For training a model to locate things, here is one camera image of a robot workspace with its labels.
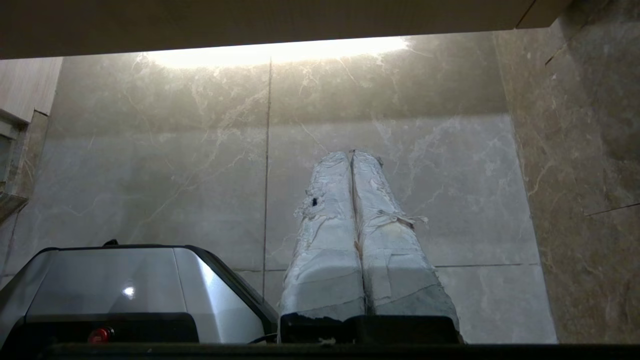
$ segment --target marble wall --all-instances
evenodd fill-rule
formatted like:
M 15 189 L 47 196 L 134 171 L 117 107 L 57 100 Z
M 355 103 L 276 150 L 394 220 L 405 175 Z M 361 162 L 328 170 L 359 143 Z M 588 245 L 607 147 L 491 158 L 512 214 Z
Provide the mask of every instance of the marble wall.
M 558 340 L 640 341 L 640 3 L 495 34 Z
M 190 243 L 275 306 L 314 163 L 358 148 L 429 218 L 419 239 L 467 341 L 555 342 L 492 34 L 396 43 L 224 66 L 65 58 L 3 274 L 50 246 Z

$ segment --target silver appliance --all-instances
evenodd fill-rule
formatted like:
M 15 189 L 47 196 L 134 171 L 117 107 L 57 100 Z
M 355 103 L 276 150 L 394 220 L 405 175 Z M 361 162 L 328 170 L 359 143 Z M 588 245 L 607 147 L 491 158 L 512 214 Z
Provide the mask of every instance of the silver appliance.
M 246 344 L 276 321 L 240 276 L 192 246 L 49 248 L 0 291 L 5 355 L 57 342 Z

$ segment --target red light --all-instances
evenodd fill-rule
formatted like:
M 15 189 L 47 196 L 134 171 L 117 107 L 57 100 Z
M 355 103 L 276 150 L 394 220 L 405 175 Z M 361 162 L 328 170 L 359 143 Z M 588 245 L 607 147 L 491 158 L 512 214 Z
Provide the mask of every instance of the red light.
M 109 342 L 109 331 L 103 327 L 95 329 L 89 334 L 87 342 L 91 344 L 107 343 Z

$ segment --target red button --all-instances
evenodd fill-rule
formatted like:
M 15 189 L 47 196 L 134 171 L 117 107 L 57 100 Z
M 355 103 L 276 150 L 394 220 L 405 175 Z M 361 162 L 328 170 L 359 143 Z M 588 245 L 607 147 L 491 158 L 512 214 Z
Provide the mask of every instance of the red button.
M 109 342 L 109 331 L 105 328 L 98 328 L 89 334 L 87 341 L 91 344 L 107 343 Z

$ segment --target tile grout line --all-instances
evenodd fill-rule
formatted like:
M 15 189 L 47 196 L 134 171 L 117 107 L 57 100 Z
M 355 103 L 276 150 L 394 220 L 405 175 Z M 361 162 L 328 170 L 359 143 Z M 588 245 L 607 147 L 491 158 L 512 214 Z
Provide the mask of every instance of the tile grout line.
M 538 263 L 542 264 L 542 260 L 540 256 L 540 245 L 538 244 L 538 230 L 536 229 L 536 226 L 533 223 L 533 213 L 531 211 L 531 201 L 529 200 L 529 190 L 527 189 L 527 181 L 525 180 L 525 171 L 524 171 L 525 169 L 524 169 L 524 166 L 522 165 L 522 159 L 520 158 L 520 155 L 521 155 L 519 151 L 520 139 L 518 137 L 518 134 L 516 133 L 516 126 L 514 121 L 515 117 L 513 116 L 513 111 L 511 106 L 512 101 L 509 100 L 509 96 L 507 96 L 506 81 L 505 81 L 504 72 L 502 70 L 502 68 L 504 67 L 504 64 L 503 64 L 503 61 L 501 61 L 502 55 L 500 53 L 500 47 L 498 46 L 498 39 L 496 37 L 495 31 L 492 33 L 492 38 L 493 38 L 493 50 L 495 51 L 495 61 L 498 65 L 498 73 L 500 74 L 500 84 L 502 85 L 501 86 L 502 94 L 504 96 L 504 101 L 506 103 L 506 108 L 507 108 L 507 115 L 509 117 L 509 127 L 511 128 L 511 137 L 513 140 L 513 147 L 514 147 L 513 150 L 516 155 L 516 165 L 517 165 L 518 171 L 520 172 L 522 189 L 524 190 L 524 197 L 527 203 L 527 211 L 529 212 L 528 220 L 531 222 L 531 227 L 533 228 L 533 237 L 534 237 L 534 242 L 536 244 L 536 252 L 538 253 Z
M 273 56 L 269 56 L 269 84 L 267 90 L 267 126 L 264 163 L 264 227 L 262 228 L 262 301 L 264 302 L 264 282 L 267 268 L 267 194 L 269 190 L 269 117 L 271 116 L 271 80 L 273 79 Z
M 589 15 L 589 17 L 587 17 L 587 19 L 584 21 L 584 23 L 582 25 L 580 25 L 580 28 L 578 29 L 578 31 L 576 31 L 573 35 L 571 35 L 568 39 L 566 39 L 564 41 L 564 43 L 562 44 L 562 46 L 560 47 L 560 49 L 556 50 L 551 55 L 551 57 L 549 59 L 547 59 L 547 61 L 545 61 L 545 66 L 547 66 L 551 62 L 551 60 L 553 60 L 556 57 L 556 55 L 558 55 L 561 51 L 564 51 L 564 50 L 568 49 L 569 43 L 573 40 L 573 38 L 578 36 L 578 34 L 582 31 L 582 29 L 584 29 L 585 27 L 587 27 L 589 25 L 589 23 L 591 22 L 591 19 L 593 19 L 594 17 L 599 15 L 600 12 L 602 12 L 602 10 L 604 10 L 609 5 L 610 2 L 611 2 L 611 0 L 607 0 L 604 3 L 604 5 L 600 5 L 596 10 L 593 10 L 591 12 L 591 15 Z
M 480 264 L 480 265 L 435 265 L 434 268 L 493 268 L 500 266 L 535 266 L 540 265 L 540 263 L 512 263 L 512 264 Z M 275 270 L 265 270 L 267 271 L 287 271 L 287 269 L 275 269 Z
M 529 13 L 529 11 L 531 11 L 531 8 L 533 8 L 533 5 L 535 4 L 535 1 L 531 1 L 531 4 L 529 5 L 529 7 L 527 8 L 527 11 L 524 12 L 524 14 L 522 15 L 522 17 L 520 18 L 520 20 L 518 20 L 518 24 L 516 24 L 516 26 L 514 26 L 514 29 L 518 28 L 518 25 L 520 25 L 520 23 L 524 20 L 524 18 L 527 17 L 527 14 Z
M 4 256 L 4 264 L 2 265 L 2 277 L 5 276 L 4 271 L 6 270 L 6 266 L 9 263 L 9 256 L 11 255 L 11 248 L 13 247 L 13 237 L 15 236 L 15 228 L 18 226 L 18 218 L 20 217 L 20 212 L 22 212 L 24 206 L 20 207 L 18 212 L 15 214 L 15 221 L 13 222 L 13 227 L 11 229 L 11 237 L 9 238 L 9 243 L 6 247 L 6 255 Z
M 625 205 L 625 206 L 620 206 L 619 208 L 615 208 L 615 209 L 609 209 L 609 210 L 603 210 L 603 211 L 598 211 L 596 213 L 592 213 L 592 214 L 587 214 L 585 215 L 586 217 L 592 217 L 593 215 L 600 215 L 600 214 L 606 214 L 606 213 L 610 213 L 612 211 L 616 211 L 616 210 L 622 210 L 622 209 L 627 209 L 627 208 L 633 208 L 634 206 L 638 206 L 640 205 L 640 202 L 637 202 L 635 204 L 630 204 L 630 205 Z

